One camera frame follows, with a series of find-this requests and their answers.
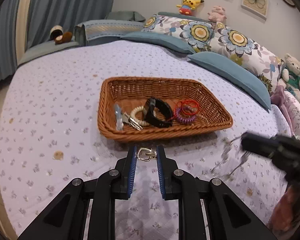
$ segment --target white coil hair tie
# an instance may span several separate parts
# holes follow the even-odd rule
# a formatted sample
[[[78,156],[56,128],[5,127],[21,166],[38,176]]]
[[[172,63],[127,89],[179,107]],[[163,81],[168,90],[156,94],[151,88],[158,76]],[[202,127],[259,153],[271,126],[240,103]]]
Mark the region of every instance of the white coil hair tie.
[[[136,118],[136,114],[138,113],[138,112],[142,112],[143,111],[143,106],[138,106],[138,107],[136,107],[135,109],[133,109],[132,111],[131,111],[131,114],[130,114],[130,117],[132,118],[132,119],[134,119],[138,124],[140,124],[142,127],[145,127],[145,126],[149,126],[150,124],[148,123],[148,122],[146,122],[146,121],[143,121],[143,120],[139,120],[139,119],[137,119]]]

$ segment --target pink pig plush toy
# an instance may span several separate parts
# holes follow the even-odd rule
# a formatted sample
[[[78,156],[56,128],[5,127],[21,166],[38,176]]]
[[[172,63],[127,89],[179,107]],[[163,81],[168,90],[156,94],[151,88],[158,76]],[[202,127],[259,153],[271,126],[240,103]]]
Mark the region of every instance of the pink pig plush toy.
[[[225,9],[219,5],[215,5],[211,12],[208,12],[208,20],[211,22],[224,22],[224,20],[227,18],[225,16]]]

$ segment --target screw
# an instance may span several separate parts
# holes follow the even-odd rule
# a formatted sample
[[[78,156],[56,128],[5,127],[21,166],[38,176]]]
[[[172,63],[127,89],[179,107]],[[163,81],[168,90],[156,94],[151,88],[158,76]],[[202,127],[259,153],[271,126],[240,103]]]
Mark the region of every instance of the screw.
[[[216,185],[216,186],[219,186],[221,184],[221,179],[218,179],[218,178],[212,179],[212,184]]]
[[[182,176],[183,175],[183,170],[175,170],[173,173],[177,176]]]
[[[72,185],[73,186],[79,186],[81,184],[81,179],[74,179],[73,181],[72,181]]]
[[[119,171],[117,170],[111,170],[109,171],[110,176],[117,176],[119,174]]]

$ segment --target blue curtain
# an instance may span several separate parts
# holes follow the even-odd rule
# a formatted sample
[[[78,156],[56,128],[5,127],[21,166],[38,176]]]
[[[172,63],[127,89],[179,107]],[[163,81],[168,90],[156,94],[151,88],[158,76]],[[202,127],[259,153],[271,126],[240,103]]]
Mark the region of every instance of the blue curtain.
[[[19,0],[4,0],[0,6],[0,80],[17,70],[16,18]]]
[[[31,0],[26,49],[48,41],[55,25],[73,32],[81,22],[104,19],[112,3],[113,0]]]

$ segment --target beige curtain trim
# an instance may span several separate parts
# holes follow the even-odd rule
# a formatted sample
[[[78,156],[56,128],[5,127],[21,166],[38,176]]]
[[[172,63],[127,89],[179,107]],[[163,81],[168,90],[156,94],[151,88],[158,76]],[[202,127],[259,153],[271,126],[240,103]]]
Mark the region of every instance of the beige curtain trim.
[[[20,0],[16,20],[16,56],[17,64],[25,53],[27,40],[28,11],[31,0]]]

